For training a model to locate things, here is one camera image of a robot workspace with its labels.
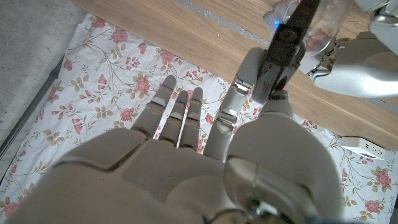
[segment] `white power outlet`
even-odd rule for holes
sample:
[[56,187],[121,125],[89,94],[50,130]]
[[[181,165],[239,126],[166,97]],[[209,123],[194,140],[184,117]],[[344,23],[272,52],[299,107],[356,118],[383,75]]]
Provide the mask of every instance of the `white power outlet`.
[[341,146],[369,159],[383,159],[386,150],[359,137],[343,137]]

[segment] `mattress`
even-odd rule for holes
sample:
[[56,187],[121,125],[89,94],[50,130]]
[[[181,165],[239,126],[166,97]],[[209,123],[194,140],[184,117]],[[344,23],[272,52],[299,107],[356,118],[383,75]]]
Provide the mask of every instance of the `mattress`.
[[[202,153],[230,83],[88,14],[65,53],[59,79],[0,185],[0,222],[13,216],[40,177],[66,152],[110,129],[130,128],[167,75],[175,76],[177,84],[165,114],[181,91],[192,96],[196,87],[203,88],[198,142]],[[234,132],[256,120],[261,108],[248,98]],[[398,192],[396,152],[386,152],[383,161],[367,159],[341,147],[341,138],[331,131],[297,115],[294,120],[333,158],[341,181],[344,219],[388,223]],[[165,116],[155,138],[164,123]]]

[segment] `wooden floor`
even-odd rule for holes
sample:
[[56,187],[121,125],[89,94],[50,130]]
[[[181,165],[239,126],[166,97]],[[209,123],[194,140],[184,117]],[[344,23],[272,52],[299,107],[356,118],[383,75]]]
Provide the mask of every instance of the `wooden floor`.
[[[232,80],[245,54],[257,42],[195,13],[174,0],[72,0],[73,3],[214,74]],[[271,0],[192,0],[243,29],[269,39],[262,15]],[[354,8],[339,37],[367,29],[368,15]],[[398,150],[398,116],[365,99],[337,95],[297,72],[287,85],[295,113],[342,136],[361,136]]]

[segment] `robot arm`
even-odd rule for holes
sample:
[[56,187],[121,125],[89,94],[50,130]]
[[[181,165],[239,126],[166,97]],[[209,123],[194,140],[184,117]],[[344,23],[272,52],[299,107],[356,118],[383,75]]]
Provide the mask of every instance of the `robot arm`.
[[[264,15],[273,35],[299,1],[278,2]],[[335,93],[363,98],[398,96],[398,0],[356,1],[371,12],[370,32],[357,38],[335,39],[353,1],[322,1],[305,37],[307,53],[300,70],[314,84]]]

